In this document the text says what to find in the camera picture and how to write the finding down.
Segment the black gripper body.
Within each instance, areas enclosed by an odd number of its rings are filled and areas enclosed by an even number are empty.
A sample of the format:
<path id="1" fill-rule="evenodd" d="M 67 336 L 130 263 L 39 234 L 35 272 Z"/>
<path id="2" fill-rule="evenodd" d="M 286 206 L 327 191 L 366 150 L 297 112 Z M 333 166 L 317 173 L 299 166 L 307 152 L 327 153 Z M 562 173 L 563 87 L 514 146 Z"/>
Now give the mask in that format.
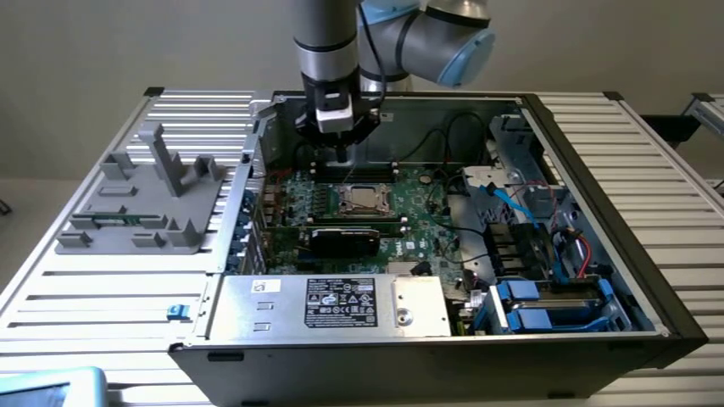
<path id="1" fill-rule="evenodd" d="M 319 127 L 353 127 L 355 104 L 361 100 L 359 72 L 335 81 L 319 81 L 303 74 L 307 114 Z"/>

